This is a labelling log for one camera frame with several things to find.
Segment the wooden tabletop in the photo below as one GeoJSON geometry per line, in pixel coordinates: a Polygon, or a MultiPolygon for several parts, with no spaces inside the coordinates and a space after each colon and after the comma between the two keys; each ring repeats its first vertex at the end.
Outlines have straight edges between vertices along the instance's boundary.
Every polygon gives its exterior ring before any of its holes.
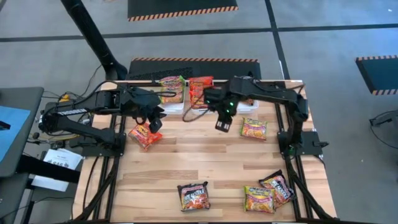
{"type": "MultiPolygon", "coordinates": [[[[286,87],[302,84],[286,81],[286,87]]],[[[102,89],[113,89],[107,83],[102,89]]],[[[186,97],[185,109],[189,107],[186,97]]],[[[109,127],[110,116],[95,116],[93,126],[109,127]]],[[[244,212],[243,186],[259,186],[258,180],[282,169],[285,162],[279,154],[277,142],[278,124],[275,106],[259,102],[253,114],[237,114],[228,133],[215,129],[216,114],[207,114],[192,123],[184,123],[181,115],[163,118],[160,133],[163,139],[144,152],[133,140],[127,138],[125,153],[120,159],[119,172],[113,202],[111,222],[287,222],[294,220],[292,203],[277,209],[275,214],[244,212]],[[239,135],[243,117],[268,121],[267,140],[244,138],[239,135]],[[209,210],[181,212],[177,185],[208,181],[211,203],[209,210]]],[[[136,122],[127,118],[128,133],[136,122]]],[[[304,123],[304,129],[313,129],[312,117],[304,123]]],[[[81,169],[73,214],[82,211],[84,191],[94,158],[86,158],[81,169]]],[[[326,172],[323,164],[314,156],[302,156],[303,169],[309,191],[331,216],[336,216],[326,172]]],[[[88,187],[86,204],[97,191],[102,158],[95,166],[88,187]]],[[[298,200],[302,217],[305,207],[302,194],[298,200]]],[[[100,218],[104,217],[107,192],[101,204],[100,218]]]]}

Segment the white paper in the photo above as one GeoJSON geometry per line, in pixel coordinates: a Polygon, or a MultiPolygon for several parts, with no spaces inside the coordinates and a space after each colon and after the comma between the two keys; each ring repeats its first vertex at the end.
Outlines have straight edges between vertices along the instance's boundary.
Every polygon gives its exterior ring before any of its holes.
{"type": "MultiPolygon", "coordinates": [[[[66,149],[53,150],[49,149],[44,157],[45,162],[49,162],[58,166],[63,166],[69,169],[76,169],[82,156],[71,152],[66,149]]],[[[68,187],[68,182],[61,180],[54,180],[48,177],[35,176],[32,185],[37,187],[44,187],[52,190],[66,191],[68,187]]]]}

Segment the hazard stripe tape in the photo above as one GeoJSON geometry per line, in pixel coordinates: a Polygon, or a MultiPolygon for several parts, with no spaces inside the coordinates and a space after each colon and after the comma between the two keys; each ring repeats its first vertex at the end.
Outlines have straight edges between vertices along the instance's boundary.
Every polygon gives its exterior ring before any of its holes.
{"type": "Polygon", "coordinates": [[[178,16],[193,16],[193,15],[208,14],[208,13],[214,13],[214,12],[236,11],[238,9],[239,9],[238,6],[228,6],[228,7],[217,7],[217,8],[211,8],[211,9],[199,9],[199,10],[189,10],[189,11],[180,11],[180,12],[167,12],[167,13],[160,13],[160,14],[153,14],[153,15],[146,15],[146,16],[133,16],[133,17],[129,18],[129,21],[135,22],[135,21],[163,19],[163,18],[178,17],[178,16]]]}
{"type": "Polygon", "coordinates": [[[373,90],[372,94],[375,95],[375,96],[395,95],[395,94],[398,94],[398,90],[396,90],[396,89],[393,89],[393,90],[373,90]]]}
{"type": "Polygon", "coordinates": [[[246,58],[133,58],[132,61],[184,61],[184,62],[258,62],[258,59],[246,58]]]}
{"type": "Polygon", "coordinates": [[[397,55],[383,55],[383,56],[369,56],[369,57],[357,57],[355,61],[362,61],[362,60],[377,60],[377,59],[394,59],[398,58],[397,55]]]}

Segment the wooden table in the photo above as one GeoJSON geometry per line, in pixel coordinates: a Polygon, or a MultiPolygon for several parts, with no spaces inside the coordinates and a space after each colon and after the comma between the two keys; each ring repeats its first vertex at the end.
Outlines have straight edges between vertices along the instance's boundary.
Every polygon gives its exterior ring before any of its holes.
{"type": "MultiPolygon", "coordinates": [[[[286,87],[302,84],[286,81],[286,87]]],[[[113,89],[107,83],[102,89],[113,89]]],[[[189,107],[186,97],[185,109],[189,107]]],[[[282,116],[288,127],[284,107],[282,116]]],[[[109,127],[110,116],[95,116],[93,126],[109,127]]],[[[184,123],[181,115],[163,118],[160,132],[163,139],[144,152],[133,140],[127,138],[126,150],[120,159],[111,222],[273,222],[292,221],[292,203],[278,208],[275,214],[244,212],[243,186],[259,186],[258,180],[282,169],[285,162],[279,154],[277,132],[279,130],[275,106],[259,102],[253,114],[236,115],[229,133],[215,129],[216,114],[207,114],[192,123],[184,123]],[[243,117],[268,121],[267,141],[244,138],[239,135],[243,117]],[[208,181],[210,210],[181,212],[177,185],[208,181]]],[[[126,121],[128,133],[136,122],[126,121]]],[[[304,123],[304,129],[313,129],[312,117],[304,123]]],[[[81,170],[73,213],[81,213],[88,174],[94,158],[86,158],[81,170]]],[[[336,216],[328,180],[323,164],[314,156],[302,156],[303,169],[309,191],[331,216],[336,216]]],[[[88,188],[86,204],[97,191],[102,158],[95,166],[88,188]]],[[[302,194],[298,200],[302,217],[305,207],[302,194]]],[[[101,204],[100,218],[104,217],[107,193],[101,204]]]]}

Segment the gray floor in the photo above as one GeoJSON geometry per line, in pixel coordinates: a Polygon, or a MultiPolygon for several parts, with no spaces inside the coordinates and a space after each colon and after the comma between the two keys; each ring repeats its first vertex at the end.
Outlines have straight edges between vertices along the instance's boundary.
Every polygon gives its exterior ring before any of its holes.
{"type": "MultiPolygon", "coordinates": [[[[395,0],[272,0],[279,27],[341,26],[398,22],[395,0]]],[[[270,27],[263,0],[238,0],[239,11],[155,21],[128,22],[127,1],[84,1],[104,34],[195,29],[270,27]]],[[[59,1],[8,0],[0,12],[0,37],[79,35],[59,1]]],[[[398,54],[398,29],[281,32],[292,79],[307,84],[315,126],[325,148],[325,162],[338,216],[343,220],[396,223],[398,220],[398,150],[378,142],[368,119],[397,109],[398,96],[372,96],[354,58],[398,54]]],[[[258,58],[262,77],[283,79],[274,39],[258,34],[211,34],[107,39],[116,58],[128,67],[133,57],[258,58]]],[[[43,86],[56,93],[83,92],[99,65],[84,40],[0,43],[0,87],[43,86]]],[[[102,81],[104,72],[94,83],[102,81]]],[[[396,128],[376,129],[398,146],[396,128]]],[[[28,145],[36,156],[47,146],[28,145]]],[[[75,186],[60,194],[35,192],[40,199],[74,196],[75,186]]],[[[63,222],[71,201],[37,204],[31,223],[63,222]]]]}

